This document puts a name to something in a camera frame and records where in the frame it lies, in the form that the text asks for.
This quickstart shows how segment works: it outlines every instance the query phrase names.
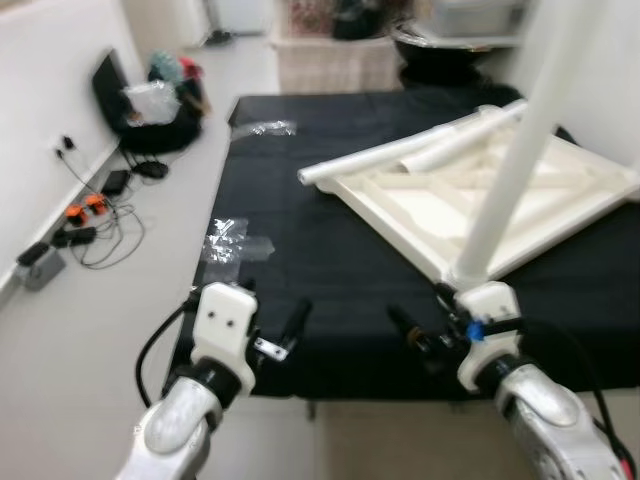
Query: plastic bag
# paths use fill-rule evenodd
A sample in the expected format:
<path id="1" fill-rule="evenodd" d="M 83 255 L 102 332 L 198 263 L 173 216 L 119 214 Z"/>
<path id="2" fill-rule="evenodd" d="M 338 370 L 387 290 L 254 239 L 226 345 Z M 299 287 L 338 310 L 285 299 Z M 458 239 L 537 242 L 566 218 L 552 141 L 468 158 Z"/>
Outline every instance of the plastic bag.
<path id="1" fill-rule="evenodd" d="M 247 236 L 246 218 L 215 219 L 215 231 L 202 245 L 201 260 L 207 262 L 204 283 L 238 281 L 240 264 L 262 262 L 275 252 L 267 237 Z"/>
<path id="2" fill-rule="evenodd" d="M 286 136 L 295 135 L 298 126 L 296 122 L 288 120 L 276 120 L 274 122 L 256 122 L 248 123 L 246 125 L 240 125 L 235 127 L 231 131 L 231 141 L 239 140 L 241 138 L 250 137 L 252 135 L 274 135 L 274 136 Z"/>
<path id="3" fill-rule="evenodd" d="M 156 80 L 124 89 L 131 105 L 146 125 L 167 125 L 176 118 L 180 102 L 170 83 Z"/>

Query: black bag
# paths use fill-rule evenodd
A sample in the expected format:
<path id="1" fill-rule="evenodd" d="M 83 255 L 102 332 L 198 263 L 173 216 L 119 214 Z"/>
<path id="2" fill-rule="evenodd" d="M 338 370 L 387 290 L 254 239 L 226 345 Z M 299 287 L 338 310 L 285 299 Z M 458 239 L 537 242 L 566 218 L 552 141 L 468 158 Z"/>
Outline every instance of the black bag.
<path id="1" fill-rule="evenodd" d="M 363 40 L 380 32 L 385 20 L 381 0 L 336 0 L 332 36 L 336 40 Z"/>

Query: gray floor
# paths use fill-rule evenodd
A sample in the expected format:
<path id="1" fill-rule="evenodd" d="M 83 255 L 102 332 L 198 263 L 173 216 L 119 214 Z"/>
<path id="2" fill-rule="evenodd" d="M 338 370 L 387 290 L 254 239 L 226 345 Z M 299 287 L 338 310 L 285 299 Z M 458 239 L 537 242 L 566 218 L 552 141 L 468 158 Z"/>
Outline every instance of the gray floor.
<path id="1" fill-rule="evenodd" d="M 261 39 L 195 56 L 215 113 L 202 139 L 174 160 L 170 177 L 135 193 L 132 203 L 148 228 L 140 250 L 100 272 L 69 261 L 41 293 L 20 291 L 0 312 L 0 478 L 112 478 L 126 457 L 143 411 L 135 358 L 189 289 L 228 145 L 226 115 L 239 95 L 277 93 L 273 52 Z M 176 328 L 147 362 L 154 392 L 175 335 Z M 638 452 L 637 392 L 609 397 L 620 433 Z M 333 403 L 321 405 L 310 423 L 300 400 L 251 398 L 228 412 L 199 478 L 532 476 L 487 403 L 457 413 L 441 403 Z"/>

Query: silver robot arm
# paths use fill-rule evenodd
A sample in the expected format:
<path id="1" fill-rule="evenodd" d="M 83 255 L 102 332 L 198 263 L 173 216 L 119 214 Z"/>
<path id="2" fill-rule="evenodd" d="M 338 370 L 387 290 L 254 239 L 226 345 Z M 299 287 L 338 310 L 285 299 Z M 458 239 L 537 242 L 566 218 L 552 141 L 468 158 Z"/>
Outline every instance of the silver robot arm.
<path id="1" fill-rule="evenodd" d="M 457 377 L 466 390 L 491 395 L 540 479 L 628 480 L 582 401 L 520 355 L 514 291 L 489 282 L 448 296 L 443 304 L 456 325 L 446 334 L 428 335 L 398 307 L 389 311 L 427 370 L 437 373 L 444 358 L 459 365 Z"/>
<path id="2" fill-rule="evenodd" d="M 134 428 L 133 448 L 116 480 L 192 480 L 209 438 L 238 395 L 249 395 L 264 359 L 281 362 L 294 348 L 311 305 L 302 301 L 280 345 L 258 338 L 252 292 L 222 283 L 202 290 L 193 330 L 193 365 Z"/>

